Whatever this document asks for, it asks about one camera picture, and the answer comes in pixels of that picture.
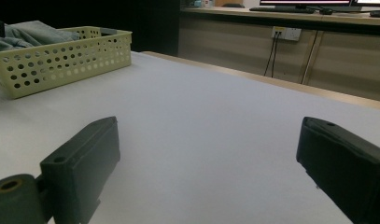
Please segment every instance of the black cable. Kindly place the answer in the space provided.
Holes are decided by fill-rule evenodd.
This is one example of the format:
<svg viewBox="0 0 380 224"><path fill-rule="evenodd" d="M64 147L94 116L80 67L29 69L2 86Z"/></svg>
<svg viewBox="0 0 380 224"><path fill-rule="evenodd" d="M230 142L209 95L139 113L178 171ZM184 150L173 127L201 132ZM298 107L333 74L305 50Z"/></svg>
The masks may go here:
<svg viewBox="0 0 380 224"><path fill-rule="evenodd" d="M280 33L277 34L276 42L274 43L274 59L276 58L276 51L277 51L277 41L279 39ZM274 60L272 62L272 74L271 77L274 77Z"/></svg>
<svg viewBox="0 0 380 224"><path fill-rule="evenodd" d="M268 63L266 64L264 76L266 75L266 72L268 71L269 62L271 61L272 53L274 52L274 42L276 41L276 37L278 36L278 32L274 33L274 41L272 42L272 48L271 48L271 54L269 55Z"/></svg>

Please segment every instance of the white table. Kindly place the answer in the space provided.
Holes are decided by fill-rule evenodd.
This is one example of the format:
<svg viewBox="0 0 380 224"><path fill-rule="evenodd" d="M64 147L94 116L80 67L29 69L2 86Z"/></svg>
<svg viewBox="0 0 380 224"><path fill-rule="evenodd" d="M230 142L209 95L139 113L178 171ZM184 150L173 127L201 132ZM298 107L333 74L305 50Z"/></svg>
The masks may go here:
<svg viewBox="0 0 380 224"><path fill-rule="evenodd" d="M132 56L53 90L0 94L0 179L39 175L80 129L116 116L122 157L92 224L351 223L295 160L301 122L326 119L380 147L380 103Z"/></svg>

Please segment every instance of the screw hole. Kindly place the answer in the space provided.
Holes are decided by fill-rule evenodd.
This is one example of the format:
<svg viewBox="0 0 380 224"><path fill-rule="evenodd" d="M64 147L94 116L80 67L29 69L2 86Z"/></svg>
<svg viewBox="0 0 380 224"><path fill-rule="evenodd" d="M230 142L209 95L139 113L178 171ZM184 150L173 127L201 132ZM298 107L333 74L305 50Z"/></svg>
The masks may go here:
<svg viewBox="0 0 380 224"><path fill-rule="evenodd" d="M22 183L21 179L8 180L0 185L0 193L7 193L17 189Z"/></svg>

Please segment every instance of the cabinet door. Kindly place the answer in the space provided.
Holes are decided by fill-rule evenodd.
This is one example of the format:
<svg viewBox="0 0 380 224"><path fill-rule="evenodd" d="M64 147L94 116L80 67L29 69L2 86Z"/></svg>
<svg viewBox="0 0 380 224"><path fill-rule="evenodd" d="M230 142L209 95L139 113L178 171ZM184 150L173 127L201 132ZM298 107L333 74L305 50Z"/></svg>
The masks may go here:
<svg viewBox="0 0 380 224"><path fill-rule="evenodd" d="M380 36L324 32L304 84L380 101Z"/></svg>

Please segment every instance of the yellow basket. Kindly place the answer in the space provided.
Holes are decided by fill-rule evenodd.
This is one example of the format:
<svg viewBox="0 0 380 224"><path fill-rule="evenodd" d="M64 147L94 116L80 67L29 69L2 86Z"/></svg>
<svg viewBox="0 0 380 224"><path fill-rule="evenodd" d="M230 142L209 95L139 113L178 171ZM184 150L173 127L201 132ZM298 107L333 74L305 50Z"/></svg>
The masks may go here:
<svg viewBox="0 0 380 224"><path fill-rule="evenodd" d="M0 51L0 87L11 98L49 90L131 64L132 32L81 26L77 41Z"/></svg>

